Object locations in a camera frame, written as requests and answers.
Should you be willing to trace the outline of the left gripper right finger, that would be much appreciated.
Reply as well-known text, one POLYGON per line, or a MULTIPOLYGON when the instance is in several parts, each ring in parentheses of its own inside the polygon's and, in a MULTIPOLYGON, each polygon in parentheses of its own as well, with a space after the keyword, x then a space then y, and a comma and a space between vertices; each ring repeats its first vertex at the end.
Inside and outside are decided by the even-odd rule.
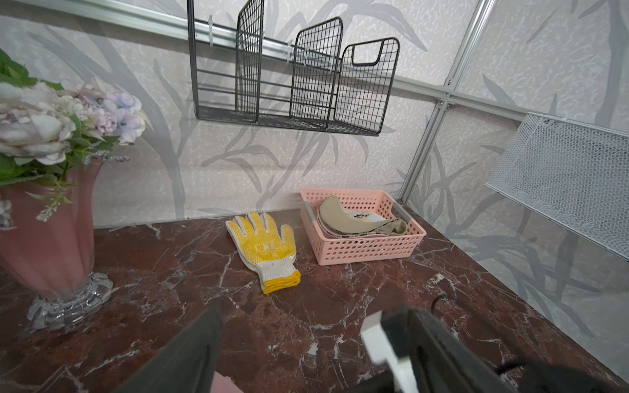
MULTIPOLYGON (((419 392, 513 392, 489 366, 454 337, 427 309, 401 306, 384 316, 405 314, 410 359, 419 392)), ((392 371, 358 383, 349 392, 402 392, 392 371)))

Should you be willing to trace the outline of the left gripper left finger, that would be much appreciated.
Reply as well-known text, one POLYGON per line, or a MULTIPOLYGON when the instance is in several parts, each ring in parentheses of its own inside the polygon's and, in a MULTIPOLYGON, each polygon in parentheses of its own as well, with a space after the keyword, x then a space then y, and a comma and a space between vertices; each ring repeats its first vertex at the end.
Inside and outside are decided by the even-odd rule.
POLYGON ((140 362, 116 392, 208 392, 221 349, 220 308, 206 308, 184 326, 165 321, 139 327, 140 362))

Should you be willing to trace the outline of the pink baseball cap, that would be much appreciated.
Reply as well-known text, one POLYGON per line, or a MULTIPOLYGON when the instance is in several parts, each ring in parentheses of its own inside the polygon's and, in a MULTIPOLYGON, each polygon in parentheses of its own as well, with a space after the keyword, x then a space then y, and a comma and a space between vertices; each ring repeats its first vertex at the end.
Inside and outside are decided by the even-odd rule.
POLYGON ((232 379, 214 372, 211 393, 242 393, 242 390, 236 386, 232 379))

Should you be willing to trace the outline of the beige baseball cap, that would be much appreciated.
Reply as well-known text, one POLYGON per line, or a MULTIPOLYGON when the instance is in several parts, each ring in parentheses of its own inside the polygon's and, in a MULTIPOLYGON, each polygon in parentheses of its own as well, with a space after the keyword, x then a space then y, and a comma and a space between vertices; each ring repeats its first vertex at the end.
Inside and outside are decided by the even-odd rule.
POLYGON ((353 211, 345 208, 339 197, 325 199, 317 211, 320 227, 330 237, 383 237, 407 233, 406 221, 385 219, 372 211, 353 211))

